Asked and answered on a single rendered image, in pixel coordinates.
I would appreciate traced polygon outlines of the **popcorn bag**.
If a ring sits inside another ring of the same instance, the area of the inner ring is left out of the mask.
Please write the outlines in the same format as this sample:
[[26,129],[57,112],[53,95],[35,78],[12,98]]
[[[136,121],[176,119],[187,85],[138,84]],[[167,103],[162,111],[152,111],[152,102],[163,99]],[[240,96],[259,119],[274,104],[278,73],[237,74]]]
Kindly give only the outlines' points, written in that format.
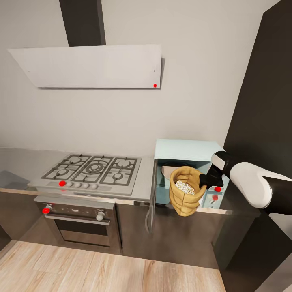
[[[204,184],[199,188],[200,174],[202,174],[200,171],[189,166],[179,167],[171,173],[169,198],[179,215],[192,215],[200,207],[207,187]],[[184,184],[185,187],[193,189],[192,193],[186,193],[179,188],[176,185],[178,182]]]

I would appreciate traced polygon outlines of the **microwave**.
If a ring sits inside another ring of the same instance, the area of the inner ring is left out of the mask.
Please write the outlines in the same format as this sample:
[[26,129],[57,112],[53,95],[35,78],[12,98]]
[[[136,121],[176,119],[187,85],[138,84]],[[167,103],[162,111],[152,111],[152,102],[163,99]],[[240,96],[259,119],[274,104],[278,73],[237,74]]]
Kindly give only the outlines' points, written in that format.
[[[150,195],[150,208],[146,214],[145,227],[149,239],[154,238],[156,186],[170,187],[171,173],[179,167],[189,166],[202,174],[211,167],[212,155],[225,151],[216,141],[157,139]],[[225,192],[229,178],[223,174],[223,187],[212,186],[207,191]],[[149,217],[149,227],[148,227]]]

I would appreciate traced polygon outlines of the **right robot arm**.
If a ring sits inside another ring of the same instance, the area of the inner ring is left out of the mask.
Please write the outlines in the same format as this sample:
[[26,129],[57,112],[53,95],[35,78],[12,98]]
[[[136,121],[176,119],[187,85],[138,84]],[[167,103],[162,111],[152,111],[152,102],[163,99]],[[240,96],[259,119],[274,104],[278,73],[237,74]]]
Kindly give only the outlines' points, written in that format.
[[255,208],[262,209],[292,240],[292,179],[265,170],[226,151],[214,153],[207,174],[200,174],[199,188],[223,187],[225,174]]

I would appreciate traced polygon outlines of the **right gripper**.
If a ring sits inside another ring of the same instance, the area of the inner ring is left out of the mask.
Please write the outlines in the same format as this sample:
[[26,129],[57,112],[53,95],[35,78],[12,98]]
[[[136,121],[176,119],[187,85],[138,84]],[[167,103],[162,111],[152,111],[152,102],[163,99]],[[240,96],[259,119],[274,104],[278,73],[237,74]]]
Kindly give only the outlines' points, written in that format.
[[[223,175],[222,175],[223,176]],[[199,183],[199,188],[201,188],[204,184],[207,185],[206,190],[212,187],[213,185],[216,187],[223,187],[224,183],[221,177],[214,177],[208,170],[208,173],[205,174],[200,174],[200,183]]]

